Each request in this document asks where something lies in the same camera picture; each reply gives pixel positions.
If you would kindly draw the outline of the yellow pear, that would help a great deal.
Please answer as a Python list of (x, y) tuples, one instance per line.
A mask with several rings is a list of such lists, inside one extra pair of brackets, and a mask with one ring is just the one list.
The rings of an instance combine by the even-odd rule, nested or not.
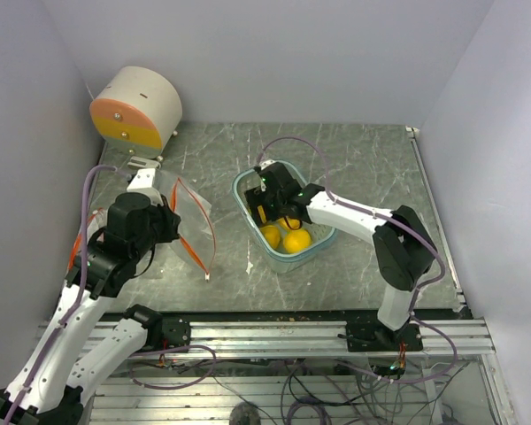
[(275, 225), (265, 225), (260, 229), (262, 236), (273, 250), (277, 250), (281, 243), (281, 232)]

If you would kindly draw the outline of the yellow lemon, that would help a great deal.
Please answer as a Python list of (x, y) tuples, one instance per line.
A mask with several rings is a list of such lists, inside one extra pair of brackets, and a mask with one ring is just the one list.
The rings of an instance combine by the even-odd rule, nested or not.
[(290, 217), (283, 217), (277, 220), (278, 224), (286, 231), (294, 231), (300, 229), (303, 224), (298, 219), (291, 219)]

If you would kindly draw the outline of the yellow bell pepper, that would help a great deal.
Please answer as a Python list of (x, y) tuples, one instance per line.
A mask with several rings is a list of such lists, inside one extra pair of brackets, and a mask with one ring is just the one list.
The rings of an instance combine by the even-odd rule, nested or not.
[(308, 249), (312, 245), (312, 237), (305, 228), (290, 230), (282, 241), (287, 254), (297, 254)]

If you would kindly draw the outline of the blue green plastic basket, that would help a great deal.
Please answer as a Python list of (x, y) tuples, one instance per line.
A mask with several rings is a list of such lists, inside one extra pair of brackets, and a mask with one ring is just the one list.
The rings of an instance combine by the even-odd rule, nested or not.
[[(247, 169), (239, 173), (232, 183), (232, 193), (235, 203), (242, 214), (243, 222), (246, 224), (250, 234), (261, 250), (267, 265), (277, 274), (286, 274), (296, 268), (304, 265), (317, 256), (323, 249), (328, 248), (336, 239), (338, 231), (335, 228), (303, 223), (301, 228), (305, 228), (312, 237), (312, 245), (297, 254), (287, 254), (283, 248), (283, 238), (288, 233), (277, 222), (278, 219), (269, 220), (262, 226), (259, 226), (252, 217), (252, 209), (248, 204), (246, 193), (251, 189), (260, 188), (261, 184), (258, 174), (253, 169)], [(265, 238), (262, 236), (260, 229), (265, 225), (275, 225), (281, 232), (281, 243), (277, 250), (273, 250)]]

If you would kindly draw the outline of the yellow mango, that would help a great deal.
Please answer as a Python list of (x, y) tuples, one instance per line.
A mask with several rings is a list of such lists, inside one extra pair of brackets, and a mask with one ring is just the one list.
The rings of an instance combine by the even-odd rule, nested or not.
[(262, 205), (258, 205), (252, 210), (252, 217), (259, 226), (264, 225), (268, 221)]

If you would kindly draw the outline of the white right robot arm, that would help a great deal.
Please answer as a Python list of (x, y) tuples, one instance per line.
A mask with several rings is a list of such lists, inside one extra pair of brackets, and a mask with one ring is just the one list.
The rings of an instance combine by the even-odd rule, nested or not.
[(418, 214), (402, 205), (385, 210), (337, 197), (315, 183), (302, 185), (280, 161), (254, 167), (259, 185), (244, 193), (258, 224), (293, 219), (341, 230), (371, 244), (386, 282), (373, 335), (363, 342), (393, 348), (412, 315), (419, 279), (435, 261), (435, 245)]

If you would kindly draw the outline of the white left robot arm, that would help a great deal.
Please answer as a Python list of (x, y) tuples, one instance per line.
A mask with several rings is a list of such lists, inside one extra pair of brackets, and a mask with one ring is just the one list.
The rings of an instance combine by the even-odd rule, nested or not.
[(128, 308), (100, 344), (81, 354), (91, 331), (143, 257), (179, 239), (173, 195), (157, 202), (141, 192), (119, 195), (65, 277), (58, 307), (34, 353), (0, 390), (6, 424), (76, 424), (100, 384), (129, 356), (159, 347), (162, 321), (143, 305)]

